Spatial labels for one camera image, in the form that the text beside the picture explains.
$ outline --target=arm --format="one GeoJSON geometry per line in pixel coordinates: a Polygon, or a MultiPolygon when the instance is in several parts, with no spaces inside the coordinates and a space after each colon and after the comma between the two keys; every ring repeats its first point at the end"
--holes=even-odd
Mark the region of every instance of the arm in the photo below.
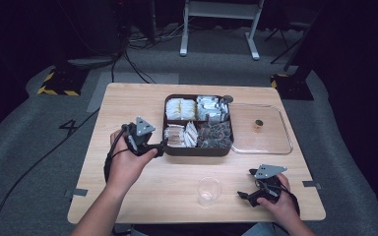
{"type": "MultiPolygon", "coordinates": [[[[118,134],[119,131],[110,136],[111,144],[118,134]]],[[[126,148],[124,138],[121,137],[113,153],[126,148]]],[[[125,195],[156,153],[157,150],[152,149],[144,155],[136,156],[126,150],[115,155],[105,188],[76,225],[71,235],[109,235],[125,195]]]]}
{"type": "MultiPolygon", "coordinates": [[[[283,185],[287,187],[290,191],[290,186],[287,178],[279,174],[279,180],[283,185]]],[[[296,212],[293,201],[284,191],[281,192],[281,197],[278,202],[272,204],[264,198],[259,198],[257,203],[268,209],[276,218],[276,221],[287,230],[289,235],[301,235],[301,236],[311,236],[315,235],[311,229],[306,226],[306,224],[300,219],[299,215],[296,212]]]]}

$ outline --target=dark brown tray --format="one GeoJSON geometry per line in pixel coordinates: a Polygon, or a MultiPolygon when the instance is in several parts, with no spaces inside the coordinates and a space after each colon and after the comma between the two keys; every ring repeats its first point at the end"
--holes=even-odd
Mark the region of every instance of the dark brown tray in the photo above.
{"type": "MultiPolygon", "coordinates": [[[[196,101],[198,94],[171,94],[169,95],[164,102],[164,112],[163,112],[163,127],[162,127],[162,136],[164,137],[164,130],[167,128],[167,124],[175,124],[186,126],[189,120],[167,120],[165,114],[165,107],[167,102],[172,98],[184,98],[184,99],[193,99],[196,101]]],[[[234,135],[232,134],[231,126],[231,115],[229,113],[228,117],[229,128],[231,135],[229,136],[230,140],[234,143],[234,135]]],[[[193,121],[196,128],[199,128],[199,125],[206,123],[207,121],[193,121]]],[[[169,155],[181,155],[181,156],[225,156],[229,153],[231,147],[170,147],[166,146],[164,151],[169,155]]]]}

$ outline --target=clear plastic lid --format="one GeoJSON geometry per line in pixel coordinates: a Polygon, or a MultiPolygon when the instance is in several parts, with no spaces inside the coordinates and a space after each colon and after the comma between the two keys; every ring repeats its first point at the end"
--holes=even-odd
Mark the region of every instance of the clear plastic lid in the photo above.
{"type": "Polygon", "coordinates": [[[293,145],[281,112],[271,105],[233,104],[232,150],[243,154],[289,154],[293,145]]]}

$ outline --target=wooden table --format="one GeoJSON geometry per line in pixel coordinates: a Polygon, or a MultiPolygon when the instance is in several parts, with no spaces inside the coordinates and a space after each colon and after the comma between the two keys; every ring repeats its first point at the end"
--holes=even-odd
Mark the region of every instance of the wooden table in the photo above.
{"type": "Polygon", "coordinates": [[[149,144],[161,141],[165,98],[179,94],[230,94],[234,103],[267,104],[277,107],[284,118],[293,150],[290,154],[238,154],[230,151],[224,157],[170,156],[153,159],[137,183],[127,194],[116,222],[179,223],[179,222],[257,222],[273,221],[263,207],[252,207],[241,200],[237,191],[257,190],[249,174],[260,164],[287,167],[291,191],[297,196],[303,220],[322,220],[325,210],[315,187],[304,187],[312,181],[302,152],[292,131],[283,104],[273,88],[214,87],[182,85],[110,84],[103,99],[77,189],[88,190],[74,196],[68,219],[77,223],[102,191],[103,164],[109,151],[109,136],[122,124],[141,116],[157,129],[149,144]],[[205,177],[220,180],[222,193],[211,207],[197,202],[197,184],[205,177]]]}

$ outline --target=dark background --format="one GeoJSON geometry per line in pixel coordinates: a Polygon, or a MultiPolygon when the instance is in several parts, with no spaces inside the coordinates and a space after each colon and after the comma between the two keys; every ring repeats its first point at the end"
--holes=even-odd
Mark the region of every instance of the dark background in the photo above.
{"type": "MultiPolygon", "coordinates": [[[[60,2],[72,23],[57,1],[34,5],[32,1],[0,1],[0,122],[28,98],[26,83],[54,65],[55,55],[62,60],[92,55],[71,24],[83,37],[98,35],[90,40],[93,46],[114,50],[112,46],[118,40],[114,15],[106,21],[94,21],[95,16],[86,8],[86,4],[94,4],[92,1],[80,7],[75,6],[77,1],[60,2]],[[99,28],[97,24],[111,27],[99,28]]],[[[128,12],[122,12],[124,16],[151,12],[150,1],[137,2],[147,8],[143,12],[128,8],[128,12]]],[[[157,26],[181,22],[183,6],[184,0],[155,1],[157,26]]],[[[269,9],[263,12],[259,30],[274,27],[269,9]]],[[[144,27],[151,23],[150,15],[139,22],[144,27]]],[[[327,1],[296,56],[293,65],[311,68],[325,84],[346,146],[378,199],[378,1],[327,1]]]]}

